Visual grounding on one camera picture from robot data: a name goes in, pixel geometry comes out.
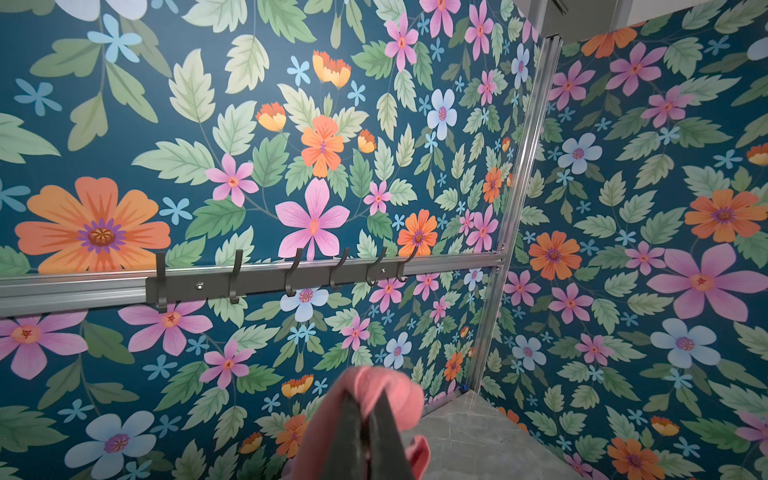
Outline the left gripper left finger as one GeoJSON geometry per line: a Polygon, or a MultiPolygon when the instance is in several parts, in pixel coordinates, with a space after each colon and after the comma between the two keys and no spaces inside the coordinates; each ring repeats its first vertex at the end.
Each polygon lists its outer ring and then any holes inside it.
{"type": "Polygon", "coordinates": [[[367,426],[359,403],[345,393],[320,478],[364,480],[367,476],[367,426]]]}

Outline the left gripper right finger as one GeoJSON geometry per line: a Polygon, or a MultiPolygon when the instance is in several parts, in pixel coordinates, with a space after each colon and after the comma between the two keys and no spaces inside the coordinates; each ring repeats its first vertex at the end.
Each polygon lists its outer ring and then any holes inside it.
{"type": "Polygon", "coordinates": [[[381,393],[368,417],[370,480],[414,480],[394,414],[386,393],[381,393]]]}

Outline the pink cloth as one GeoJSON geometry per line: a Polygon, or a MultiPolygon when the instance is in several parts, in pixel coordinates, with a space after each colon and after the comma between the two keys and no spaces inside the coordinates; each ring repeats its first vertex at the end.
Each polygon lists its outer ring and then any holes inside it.
{"type": "MultiPolygon", "coordinates": [[[[284,479],[321,479],[345,393],[359,403],[367,426],[367,460],[370,455],[368,417],[381,393],[387,394],[400,438],[403,431],[415,428],[422,417],[423,390],[407,375],[384,367],[351,367],[336,380],[311,417],[296,457],[283,469],[284,479]]],[[[415,479],[421,479],[430,462],[427,439],[416,435],[408,445],[403,443],[403,447],[415,479]]]]}

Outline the grey coat hook rack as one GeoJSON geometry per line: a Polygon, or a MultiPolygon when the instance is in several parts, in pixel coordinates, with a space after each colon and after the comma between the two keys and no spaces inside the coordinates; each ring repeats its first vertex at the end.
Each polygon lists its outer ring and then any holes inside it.
{"type": "Polygon", "coordinates": [[[171,305],[197,300],[225,299],[234,304],[242,297],[282,292],[295,297],[304,289],[348,284],[374,286],[382,280],[405,279],[405,267],[417,256],[389,257],[382,251],[373,259],[353,259],[345,250],[334,260],[309,261],[299,248],[287,262],[247,264],[244,251],[235,251],[234,264],[220,267],[170,269],[166,255],[156,255],[155,273],[145,280],[146,303],[165,313],[171,305]]]}

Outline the aluminium frame right post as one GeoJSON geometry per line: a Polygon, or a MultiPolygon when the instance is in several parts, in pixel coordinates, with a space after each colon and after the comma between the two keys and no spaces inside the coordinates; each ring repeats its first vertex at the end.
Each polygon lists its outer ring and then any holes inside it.
{"type": "Polygon", "coordinates": [[[468,388],[475,393],[480,393],[482,389],[483,376],[493,342],[493,332],[501,309],[503,287],[514,256],[517,233],[546,116],[548,92],[556,73],[562,45],[562,37],[558,34],[542,39],[539,66],[535,71],[521,142],[513,169],[513,187],[500,226],[497,252],[501,255],[501,260],[490,275],[477,330],[472,367],[467,378],[468,388]]]}

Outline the aluminium frame rear crossbar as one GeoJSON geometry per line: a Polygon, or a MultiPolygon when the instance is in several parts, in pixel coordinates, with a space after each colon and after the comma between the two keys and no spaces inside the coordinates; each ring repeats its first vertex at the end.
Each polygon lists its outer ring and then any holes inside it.
{"type": "Polygon", "coordinates": [[[165,255],[144,271],[68,275],[28,275],[1,280],[1,315],[17,317],[84,309],[148,304],[159,311],[179,302],[225,299],[260,293],[286,295],[305,288],[341,287],[426,273],[497,267],[495,252],[246,264],[237,254],[232,266],[169,268],[165,255]]]}

